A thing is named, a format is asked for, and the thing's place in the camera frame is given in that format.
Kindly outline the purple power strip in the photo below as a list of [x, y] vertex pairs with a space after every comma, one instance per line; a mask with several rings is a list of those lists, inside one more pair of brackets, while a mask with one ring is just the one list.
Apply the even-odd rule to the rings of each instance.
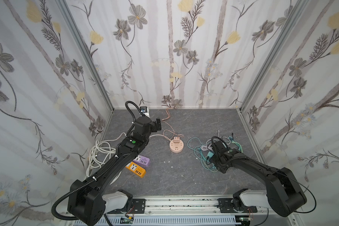
[[137, 165], [141, 166], [142, 168], [146, 168], [146, 167], [149, 166], [150, 159], [139, 154], [139, 155], [133, 160], [133, 162], [136, 163]]

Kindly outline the pink charger plug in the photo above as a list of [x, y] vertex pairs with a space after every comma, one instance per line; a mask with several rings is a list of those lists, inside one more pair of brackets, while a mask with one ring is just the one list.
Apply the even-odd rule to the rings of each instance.
[[180, 143], [180, 142], [181, 142], [180, 137], [173, 138], [173, 143]]

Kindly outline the orange power strip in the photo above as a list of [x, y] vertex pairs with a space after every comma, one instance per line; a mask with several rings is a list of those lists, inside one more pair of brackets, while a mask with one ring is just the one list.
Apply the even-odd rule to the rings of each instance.
[[139, 176], [140, 178], [143, 178], [146, 174], [146, 170], [142, 168], [141, 166], [137, 165], [134, 162], [130, 162], [126, 165], [126, 168]]

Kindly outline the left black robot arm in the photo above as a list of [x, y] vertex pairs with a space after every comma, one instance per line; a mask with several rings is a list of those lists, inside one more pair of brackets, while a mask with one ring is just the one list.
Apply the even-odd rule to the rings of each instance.
[[136, 117], [130, 108], [132, 124], [126, 137], [116, 147], [116, 153], [98, 171], [84, 181], [76, 180], [70, 191], [55, 201], [51, 213], [65, 221], [81, 220], [94, 226], [108, 212], [129, 209], [131, 195], [121, 191], [106, 196], [104, 189], [131, 163], [148, 145], [153, 132], [161, 131], [161, 119], [152, 121], [143, 112]]

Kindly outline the small teal charger plug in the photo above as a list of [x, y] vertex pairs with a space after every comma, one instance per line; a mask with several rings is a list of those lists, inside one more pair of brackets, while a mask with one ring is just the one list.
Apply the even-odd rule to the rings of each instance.
[[213, 156], [214, 156], [214, 153], [213, 153], [213, 152], [208, 152], [208, 153], [207, 153], [207, 157], [208, 157], [208, 158], [212, 158]]

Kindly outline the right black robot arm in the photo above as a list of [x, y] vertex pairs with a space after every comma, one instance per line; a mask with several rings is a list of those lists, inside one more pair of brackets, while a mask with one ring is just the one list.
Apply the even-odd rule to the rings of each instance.
[[299, 212], [307, 203], [306, 186], [298, 182], [288, 168], [278, 169], [262, 164], [240, 151], [231, 149], [220, 137], [211, 138], [214, 155], [209, 159], [216, 169], [225, 174], [229, 168], [236, 168], [260, 181], [265, 190], [253, 191], [244, 188], [233, 194], [232, 208], [244, 211], [249, 207], [272, 209], [281, 217]]

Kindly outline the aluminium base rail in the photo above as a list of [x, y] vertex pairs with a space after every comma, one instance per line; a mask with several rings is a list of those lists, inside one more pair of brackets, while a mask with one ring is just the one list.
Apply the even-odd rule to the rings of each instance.
[[231, 195], [137, 196], [128, 213], [102, 216], [98, 226], [300, 226], [297, 215], [281, 217], [264, 207], [236, 212]]

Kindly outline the round pink power socket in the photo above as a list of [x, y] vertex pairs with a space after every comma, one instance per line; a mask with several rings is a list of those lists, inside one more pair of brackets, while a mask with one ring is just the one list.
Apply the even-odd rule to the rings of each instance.
[[180, 153], [184, 148], [184, 143], [182, 140], [172, 140], [169, 143], [169, 148], [174, 153]]

